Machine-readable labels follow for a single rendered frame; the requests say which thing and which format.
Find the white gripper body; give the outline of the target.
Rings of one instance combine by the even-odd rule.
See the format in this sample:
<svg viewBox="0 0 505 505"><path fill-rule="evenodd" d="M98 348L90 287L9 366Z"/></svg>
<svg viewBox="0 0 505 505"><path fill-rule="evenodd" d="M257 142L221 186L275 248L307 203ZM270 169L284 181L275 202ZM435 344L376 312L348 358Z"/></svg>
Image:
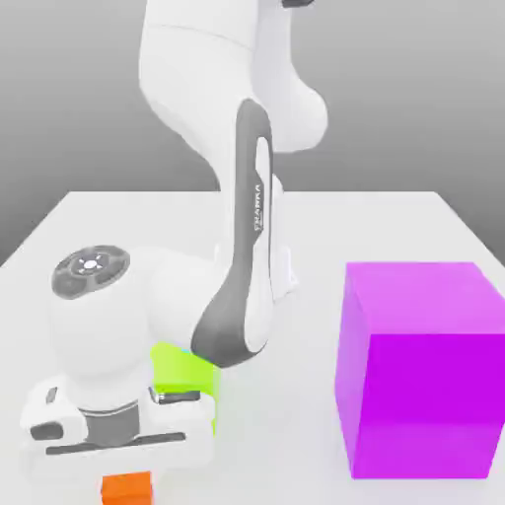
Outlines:
<svg viewBox="0 0 505 505"><path fill-rule="evenodd" d="M104 476L136 472L162 475L173 469L200 468L212 460L214 430L210 424L188 424L180 431L141 436L122 447L25 445L23 470L37 484L77 481L91 485Z"/></svg>

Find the small orange cube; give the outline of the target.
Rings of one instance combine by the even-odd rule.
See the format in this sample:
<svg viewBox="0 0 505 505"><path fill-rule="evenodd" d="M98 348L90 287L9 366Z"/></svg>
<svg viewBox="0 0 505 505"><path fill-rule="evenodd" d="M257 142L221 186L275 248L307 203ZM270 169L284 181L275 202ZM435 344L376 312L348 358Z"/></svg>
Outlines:
<svg viewBox="0 0 505 505"><path fill-rule="evenodd" d="M101 495L103 505L154 505L151 473L104 476Z"/></svg>

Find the large lime green box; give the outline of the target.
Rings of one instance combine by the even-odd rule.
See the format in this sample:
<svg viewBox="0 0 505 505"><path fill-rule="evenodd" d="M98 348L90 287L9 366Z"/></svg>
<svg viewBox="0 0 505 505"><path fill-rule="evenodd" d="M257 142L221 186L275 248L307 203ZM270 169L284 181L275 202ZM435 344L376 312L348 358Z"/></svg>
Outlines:
<svg viewBox="0 0 505 505"><path fill-rule="evenodd" d="M152 423L172 428L185 423L207 425L215 437L220 369L163 342L153 347L151 358L154 382L146 409Z"/></svg>

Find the large purple box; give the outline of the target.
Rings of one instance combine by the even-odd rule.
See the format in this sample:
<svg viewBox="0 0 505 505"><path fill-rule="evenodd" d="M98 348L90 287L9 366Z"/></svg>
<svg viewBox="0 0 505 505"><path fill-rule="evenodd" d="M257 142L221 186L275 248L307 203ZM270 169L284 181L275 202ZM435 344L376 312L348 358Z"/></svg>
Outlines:
<svg viewBox="0 0 505 505"><path fill-rule="evenodd" d="M350 262L334 393L355 479L481 479L505 427L505 296L471 262Z"/></svg>

